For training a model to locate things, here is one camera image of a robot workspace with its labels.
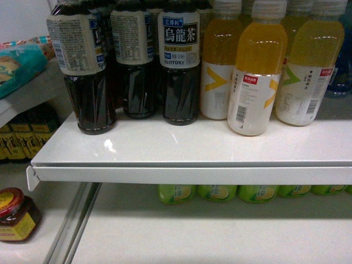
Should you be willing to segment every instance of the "white bottle cap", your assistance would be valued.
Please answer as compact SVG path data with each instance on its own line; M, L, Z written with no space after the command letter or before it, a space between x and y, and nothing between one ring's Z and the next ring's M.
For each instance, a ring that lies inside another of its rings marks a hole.
M262 19L281 19L286 15L286 0L256 0L252 17Z
M335 16L345 13L348 0L315 0L312 8L313 15Z
M217 14L240 14L242 0L215 0L213 12Z
M287 11L291 12L306 12L312 10L313 0L288 0Z

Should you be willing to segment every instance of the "red lid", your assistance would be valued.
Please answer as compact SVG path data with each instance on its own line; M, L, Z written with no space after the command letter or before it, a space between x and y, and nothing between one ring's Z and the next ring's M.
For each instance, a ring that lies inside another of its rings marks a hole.
M0 218L18 210L24 199L23 192L18 188L0 190Z

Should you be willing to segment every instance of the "jar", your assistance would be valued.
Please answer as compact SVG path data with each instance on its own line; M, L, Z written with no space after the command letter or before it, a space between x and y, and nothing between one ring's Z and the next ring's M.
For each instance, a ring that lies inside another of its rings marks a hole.
M42 221L42 214L18 188L0 190L0 241L27 241Z

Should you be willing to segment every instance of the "barcode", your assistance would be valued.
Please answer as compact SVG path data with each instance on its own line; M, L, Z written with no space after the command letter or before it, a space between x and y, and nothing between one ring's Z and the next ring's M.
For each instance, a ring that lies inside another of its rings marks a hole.
M59 63L59 66L60 66L61 68L66 68L66 64L65 64L65 60L64 60L64 55L63 55L63 53L62 53L60 44L53 43L53 47L54 47L54 50L55 50L55 55L56 55L56 57L57 57L57 61L58 61L58 63Z
M308 106L308 110L307 110L307 114L313 114L315 108L318 105L318 102L319 102L319 100L310 101L309 106Z
M247 107L238 106L236 121L240 123L244 123L244 119L246 118Z

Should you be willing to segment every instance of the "orange juice bottle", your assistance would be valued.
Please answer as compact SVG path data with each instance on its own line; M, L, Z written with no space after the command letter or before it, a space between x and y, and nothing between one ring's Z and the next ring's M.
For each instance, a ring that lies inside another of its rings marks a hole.
M226 119L237 46L243 26L241 0L215 0L215 18L205 31L200 110L212 119Z
M238 19L241 21L244 28L253 22L252 8L254 0L242 0L242 12Z
M268 127L287 47L281 25L286 5L285 0L256 0L254 21L241 35L228 112L228 123L239 134L254 136Z
M312 18L297 32L277 98L276 115L288 124L314 119L344 40L339 17L347 0L315 0Z
M280 88L283 82L283 73L286 69L286 63L288 58L290 57L291 48L293 45L293 41L298 30L309 20L310 12L312 10L313 1L312 0L288 0L287 2L287 9L286 9L286 16L281 21L281 24L284 26L285 31L287 33L287 49L286 55L284 59L284 63L282 64L282 74L279 83L279 88L276 94L276 98L280 92Z

